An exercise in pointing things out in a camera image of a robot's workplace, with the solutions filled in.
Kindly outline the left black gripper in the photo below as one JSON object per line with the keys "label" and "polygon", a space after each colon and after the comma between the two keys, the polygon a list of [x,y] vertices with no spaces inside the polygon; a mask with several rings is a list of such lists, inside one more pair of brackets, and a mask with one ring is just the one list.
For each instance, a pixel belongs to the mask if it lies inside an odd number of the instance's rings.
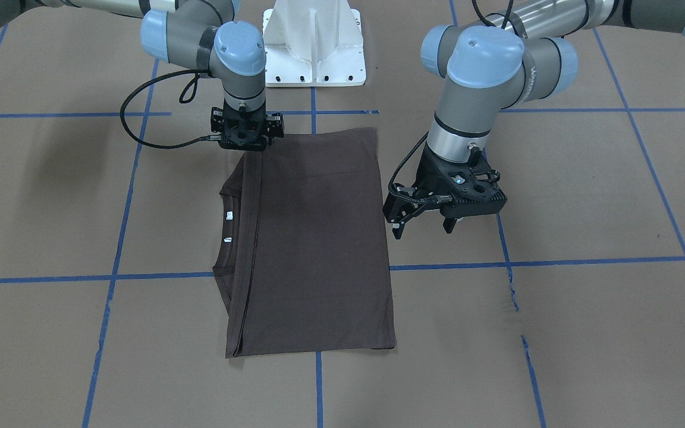
{"label": "left black gripper", "polygon": [[[439,211],[444,203],[451,202],[451,196],[443,192],[445,187],[438,184],[438,160],[447,160],[436,155],[432,149],[424,149],[417,168],[415,182],[410,186],[402,186],[394,182],[400,169],[413,156],[416,149],[411,150],[392,173],[388,182],[388,197],[383,205],[383,214],[392,225],[392,236],[400,240],[406,225],[413,218],[427,210]],[[480,149],[471,149],[467,162],[476,163],[478,155],[483,154]],[[445,218],[442,223],[446,234],[451,234],[458,219]]]}

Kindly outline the white arm mounting base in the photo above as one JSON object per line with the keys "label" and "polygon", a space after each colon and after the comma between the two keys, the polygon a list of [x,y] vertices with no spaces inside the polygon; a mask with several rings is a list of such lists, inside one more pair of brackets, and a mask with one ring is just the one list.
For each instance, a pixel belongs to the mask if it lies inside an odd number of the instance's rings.
{"label": "white arm mounting base", "polygon": [[262,24],[267,87],[365,84],[361,14],[348,1],[277,1]]}

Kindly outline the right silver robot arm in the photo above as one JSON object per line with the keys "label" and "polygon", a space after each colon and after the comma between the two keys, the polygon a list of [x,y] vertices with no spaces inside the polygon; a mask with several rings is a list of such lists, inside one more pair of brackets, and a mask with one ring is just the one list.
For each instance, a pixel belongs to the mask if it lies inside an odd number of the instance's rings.
{"label": "right silver robot arm", "polygon": [[223,149],[260,152],[284,136],[282,114],[266,111],[266,51],[261,32],[237,21],[239,1],[0,1],[0,29],[36,8],[95,9],[141,19],[149,56],[192,75],[221,81],[225,100],[211,112],[211,134]]}

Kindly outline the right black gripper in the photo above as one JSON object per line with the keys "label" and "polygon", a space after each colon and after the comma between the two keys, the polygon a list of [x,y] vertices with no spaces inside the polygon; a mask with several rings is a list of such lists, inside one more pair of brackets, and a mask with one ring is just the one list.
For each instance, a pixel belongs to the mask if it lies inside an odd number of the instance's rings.
{"label": "right black gripper", "polygon": [[267,114],[264,105],[248,112],[224,103],[223,108],[211,109],[211,130],[223,149],[262,152],[284,137],[284,117]]}

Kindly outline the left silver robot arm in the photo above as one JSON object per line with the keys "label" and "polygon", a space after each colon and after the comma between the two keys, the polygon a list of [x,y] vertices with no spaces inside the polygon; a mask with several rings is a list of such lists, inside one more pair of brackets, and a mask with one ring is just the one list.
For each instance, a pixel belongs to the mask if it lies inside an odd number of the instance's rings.
{"label": "left silver robot arm", "polygon": [[400,239],[407,222],[437,210],[446,233],[466,217],[495,215],[507,197],[483,156],[498,113],[562,92],[579,70],[566,36],[603,25],[685,35],[685,1],[511,1],[465,26],[433,27],[427,71],[444,79],[411,186],[388,183],[383,214]]}

